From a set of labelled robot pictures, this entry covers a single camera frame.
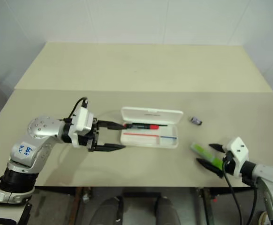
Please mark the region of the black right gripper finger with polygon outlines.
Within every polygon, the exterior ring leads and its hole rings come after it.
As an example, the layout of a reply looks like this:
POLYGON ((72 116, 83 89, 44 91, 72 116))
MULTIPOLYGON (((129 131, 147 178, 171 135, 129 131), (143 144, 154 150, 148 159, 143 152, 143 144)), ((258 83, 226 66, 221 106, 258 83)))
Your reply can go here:
POLYGON ((214 174, 216 174, 219 178, 223 178, 224 174, 223 171, 221 169, 219 169, 218 167, 214 166, 212 163, 210 163, 209 161, 202 159, 202 158, 196 158, 197 162, 200 163, 200 165, 202 165, 205 169, 213 172, 214 174))
POLYGON ((211 148, 213 148, 214 150, 218 151, 218 152, 222 152, 222 153, 225 152, 224 149, 223 149, 223 146, 222 146, 221 144, 218 144, 218 143, 211 143, 211 144, 209 144, 209 146, 210 146, 211 148))

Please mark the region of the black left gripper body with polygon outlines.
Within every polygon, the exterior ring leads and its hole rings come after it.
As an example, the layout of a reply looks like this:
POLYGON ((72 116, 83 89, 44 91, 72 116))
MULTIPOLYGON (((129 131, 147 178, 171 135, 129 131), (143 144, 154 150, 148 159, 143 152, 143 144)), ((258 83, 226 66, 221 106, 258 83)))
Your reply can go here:
POLYGON ((86 134, 78 135, 78 142, 80 146, 86 147, 89 152, 95 151, 99 139, 99 127, 97 125, 97 118, 93 118, 91 130, 86 134))

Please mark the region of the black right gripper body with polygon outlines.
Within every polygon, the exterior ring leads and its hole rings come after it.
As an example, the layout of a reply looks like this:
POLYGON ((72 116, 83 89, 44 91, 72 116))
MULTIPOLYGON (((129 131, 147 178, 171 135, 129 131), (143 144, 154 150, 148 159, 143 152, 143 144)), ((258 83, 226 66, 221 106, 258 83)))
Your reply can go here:
POLYGON ((234 175, 235 161, 231 151, 227 151, 222 159, 222 173, 234 175))

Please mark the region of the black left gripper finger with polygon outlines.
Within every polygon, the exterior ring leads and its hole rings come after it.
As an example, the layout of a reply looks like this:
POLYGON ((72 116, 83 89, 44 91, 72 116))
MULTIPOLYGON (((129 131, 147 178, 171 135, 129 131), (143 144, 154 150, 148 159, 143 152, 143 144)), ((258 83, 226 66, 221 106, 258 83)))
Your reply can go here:
POLYGON ((124 149, 125 147, 126 147, 125 145, 105 143, 104 145, 97 145, 95 147, 95 151, 111 152, 111 151, 115 151, 115 150, 124 149))
POLYGON ((107 128, 110 130, 124 130, 126 127, 112 121, 98 120, 98 127, 107 128))

